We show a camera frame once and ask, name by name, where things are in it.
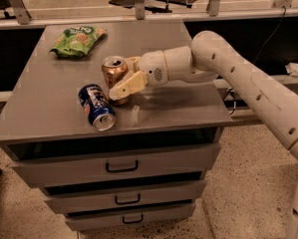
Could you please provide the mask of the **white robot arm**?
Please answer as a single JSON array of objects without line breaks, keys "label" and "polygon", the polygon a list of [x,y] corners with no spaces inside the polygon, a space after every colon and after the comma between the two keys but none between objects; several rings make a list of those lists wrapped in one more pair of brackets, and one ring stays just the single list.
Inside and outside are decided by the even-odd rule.
[{"label": "white robot arm", "polygon": [[[212,31],[202,31],[184,47],[127,59],[129,72],[109,91],[116,101],[170,81],[202,83],[220,76],[298,160],[298,95],[240,56]],[[298,184],[286,239],[298,239]]]}]

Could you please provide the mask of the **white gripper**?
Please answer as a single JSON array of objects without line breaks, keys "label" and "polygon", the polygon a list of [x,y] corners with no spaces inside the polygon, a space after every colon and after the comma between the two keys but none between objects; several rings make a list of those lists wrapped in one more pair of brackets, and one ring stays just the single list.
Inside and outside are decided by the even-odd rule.
[{"label": "white gripper", "polygon": [[113,101],[140,92],[146,85],[155,87],[165,85],[168,82],[163,51],[145,53],[141,57],[127,57],[126,64],[128,70],[133,74],[126,74],[120,82],[109,90],[109,97]]}]

